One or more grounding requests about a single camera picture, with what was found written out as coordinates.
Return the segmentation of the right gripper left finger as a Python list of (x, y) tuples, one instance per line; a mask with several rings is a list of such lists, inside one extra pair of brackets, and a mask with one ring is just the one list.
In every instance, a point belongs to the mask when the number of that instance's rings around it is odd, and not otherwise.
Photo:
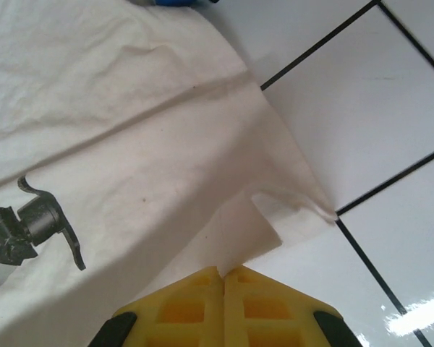
[(224, 282), (206, 267), (118, 309), (94, 346), (223, 346)]

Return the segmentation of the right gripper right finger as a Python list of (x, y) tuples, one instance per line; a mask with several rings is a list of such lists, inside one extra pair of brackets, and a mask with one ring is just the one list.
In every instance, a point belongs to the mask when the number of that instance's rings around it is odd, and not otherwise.
[(358, 346), (329, 304), (248, 267), (224, 278), (225, 346)]

